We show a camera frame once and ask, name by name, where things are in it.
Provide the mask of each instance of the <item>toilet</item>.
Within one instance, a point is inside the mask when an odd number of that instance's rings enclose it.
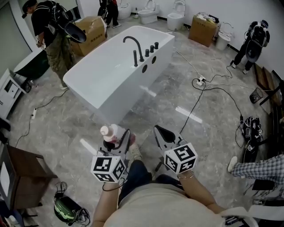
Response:
[[[216,42],[216,47],[223,51],[228,43],[231,41],[231,36],[233,34],[233,26],[230,23],[222,22],[220,30],[218,32],[218,39]]]
[[[118,20],[126,19],[131,15],[131,5],[130,3],[125,3],[121,0],[121,3],[118,4]]]
[[[168,15],[168,29],[180,30],[184,23],[186,3],[185,0],[175,0],[173,12]]]
[[[153,0],[147,0],[145,9],[138,12],[142,24],[148,24],[157,21],[157,15],[160,11],[160,6]]]

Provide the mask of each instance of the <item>white freestanding bathtub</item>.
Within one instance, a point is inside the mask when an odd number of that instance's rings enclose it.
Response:
[[[144,62],[140,62],[137,44]],[[159,49],[145,57],[145,49],[159,42]],[[72,92],[104,123],[118,124],[170,62],[174,36],[154,29],[133,26],[94,49],[64,76]],[[137,51],[138,67],[134,66]]]

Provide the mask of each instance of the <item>black cap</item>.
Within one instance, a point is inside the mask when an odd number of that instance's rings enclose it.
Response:
[[[267,23],[266,20],[262,20],[261,23],[262,23],[266,28],[268,28],[268,23]]]
[[[36,0],[28,0],[26,3],[23,5],[22,10],[24,14],[22,15],[22,18],[25,18],[27,16],[28,8],[34,6],[37,3]]]

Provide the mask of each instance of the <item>beige shirt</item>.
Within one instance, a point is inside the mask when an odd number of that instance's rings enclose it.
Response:
[[[133,190],[104,227],[222,227],[225,219],[169,184]]]

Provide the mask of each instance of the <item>pink bottle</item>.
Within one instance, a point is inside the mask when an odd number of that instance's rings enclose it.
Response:
[[[106,142],[119,144],[126,130],[116,124],[111,124],[110,126],[101,127],[101,134]],[[135,134],[131,134],[130,145],[135,142]]]

